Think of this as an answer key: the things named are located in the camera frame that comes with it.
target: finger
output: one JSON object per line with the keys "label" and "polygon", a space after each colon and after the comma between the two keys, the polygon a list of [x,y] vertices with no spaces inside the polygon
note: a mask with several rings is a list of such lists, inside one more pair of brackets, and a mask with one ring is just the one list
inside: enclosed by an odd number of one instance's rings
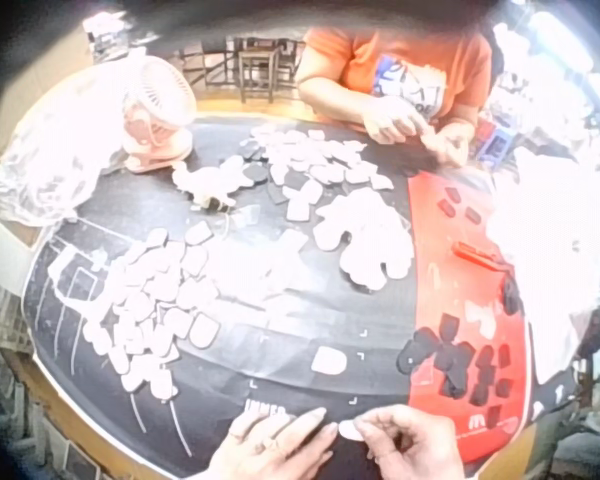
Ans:
{"label": "finger", "polygon": [[249,410],[236,418],[229,427],[224,442],[239,445],[247,438],[251,428],[262,420],[267,414],[259,411]]}
{"label": "finger", "polygon": [[284,464],[283,478],[298,478],[310,473],[338,435],[338,424],[324,426],[307,445]]}
{"label": "finger", "polygon": [[318,460],[318,463],[311,467],[311,470],[305,473],[301,480],[311,480],[313,477],[315,477],[318,474],[320,467],[327,463],[331,457],[333,457],[333,452],[331,450],[324,452],[320,457],[320,460]]}
{"label": "finger", "polygon": [[305,438],[320,425],[326,413],[326,408],[317,408],[295,419],[278,434],[276,438],[278,449],[272,453],[284,458],[291,455],[304,442]]}
{"label": "finger", "polygon": [[257,423],[252,429],[247,440],[257,448],[263,446],[267,439],[276,438],[278,433],[293,421],[290,415],[272,415]]}

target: woman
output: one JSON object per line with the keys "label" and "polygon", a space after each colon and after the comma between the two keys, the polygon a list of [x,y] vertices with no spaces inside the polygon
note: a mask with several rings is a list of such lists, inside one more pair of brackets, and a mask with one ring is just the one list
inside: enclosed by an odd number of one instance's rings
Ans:
{"label": "woman", "polygon": [[379,143],[418,136],[441,164],[466,164],[491,83],[491,48],[477,30],[312,29],[305,41],[298,90],[316,112],[363,125]]}

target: fingernail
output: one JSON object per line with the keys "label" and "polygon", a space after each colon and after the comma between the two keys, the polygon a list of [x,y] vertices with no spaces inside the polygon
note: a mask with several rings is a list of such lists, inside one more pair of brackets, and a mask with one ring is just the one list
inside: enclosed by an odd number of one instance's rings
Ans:
{"label": "fingernail", "polygon": [[315,410],[313,410],[311,412],[311,415],[313,415],[316,418],[324,418],[324,416],[326,414],[327,414],[327,409],[324,407],[316,408]]}

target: table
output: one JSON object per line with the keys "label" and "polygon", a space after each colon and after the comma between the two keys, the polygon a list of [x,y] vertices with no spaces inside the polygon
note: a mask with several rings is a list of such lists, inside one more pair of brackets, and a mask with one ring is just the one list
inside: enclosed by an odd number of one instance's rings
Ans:
{"label": "table", "polygon": [[[187,160],[189,169],[218,165],[261,123],[254,117],[197,120],[192,126],[194,153]],[[276,124],[282,130],[322,128],[328,139],[368,141],[363,134],[335,126],[284,120]],[[179,393],[164,404],[146,386],[131,395],[122,389],[106,357],[97,356],[82,338],[83,319],[54,295],[47,267],[67,245],[75,246],[80,253],[64,269],[58,289],[72,298],[93,299],[106,278],[93,261],[103,251],[108,259],[116,258],[133,240],[145,239],[159,226],[168,228],[171,238],[182,239],[187,228],[201,219],[222,236],[227,219],[191,211],[189,198],[174,188],[168,170],[138,176],[119,171],[103,177],[92,199],[79,208],[79,220],[59,228],[31,271],[22,306],[39,366],[96,431],[169,476],[203,470],[231,420],[245,408],[297,414],[324,406],[328,421],[341,421],[372,407],[405,402],[456,422],[467,473],[475,473],[528,424],[529,406],[538,395],[547,397],[547,410],[566,401],[566,393],[575,387],[567,384],[571,372],[556,377],[565,385],[563,399],[552,399],[552,390],[534,384],[527,325],[519,312],[498,314],[498,332],[492,341],[464,321],[456,340],[471,343],[476,352],[488,345],[496,351],[505,343],[509,346],[510,365],[497,369],[497,379],[514,382],[506,401],[492,394],[487,404],[478,407],[469,403],[471,392],[457,400],[440,395],[444,374],[433,368],[433,358],[411,376],[398,371],[396,359],[415,331],[429,327],[437,332],[443,313],[463,318],[461,300],[471,298],[486,305],[500,298],[501,272],[449,256],[453,236],[488,248],[484,222],[479,226],[462,218],[450,222],[437,203],[445,189],[453,187],[463,205],[471,205],[483,219],[492,207],[488,194],[470,179],[453,172],[428,173],[431,163],[415,147],[370,144],[363,158],[377,163],[380,173],[397,186],[382,196],[412,225],[416,259],[409,275],[374,294],[361,291],[341,274],[337,252],[322,252],[310,241],[301,254],[308,267],[301,287],[284,297],[293,306],[291,312],[275,315],[271,305],[255,309],[221,296],[210,313],[221,323],[211,347],[197,350],[187,341],[178,343],[181,358],[171,370]],[[320,204],[346,194],[343,188],[353,187],[328,188]],[[265,186],[241,190],[235,198],[237,208],[259,204],[261,211],[257,224],[229,230],[222,240],[227,248],[267,247],[287,228],[311,235],[318,220],[313,214],[304,224],[288,222],[285,207],[268,200]],[[249,281],[244,279],[245,288]],[[319,346],[344,352],[346,371],[338,376],[313,372],[310,364]],[[478,375],[475,367],[469,368],[470,388]],[[334,460],[321,478],[377,478],[376,465],[366,460],[362,446],[339,438],[334,448]]]}

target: hand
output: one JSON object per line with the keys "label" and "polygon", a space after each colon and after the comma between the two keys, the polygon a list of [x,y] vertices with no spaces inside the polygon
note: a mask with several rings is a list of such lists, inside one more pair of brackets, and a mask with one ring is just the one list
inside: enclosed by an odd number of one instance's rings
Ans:
{"label": "hand", "polygon": [[446,417],[394,405],[359,416],[355,426],[384,480],[464,480],[455,427]]}
{"label": "hand", "polygon": [[422,144],[433,153],[440,165],[464,167],[469,158],[469,141],[463,135],[445,132],[422,135]]}
{"label": "hand", "polygon": [[369,136],[382,144],[404,143],[407,137],[433,132],[415,107],[400,97],[370,98],[362,118]]}
{"label": "hand", "polygon": [[248,411],[236,418],[202,478],[209,480],[309,480],[331,458],[327,451],[338,434],[336,423],[302,442],[322,422],[319,408],[301,417]]}

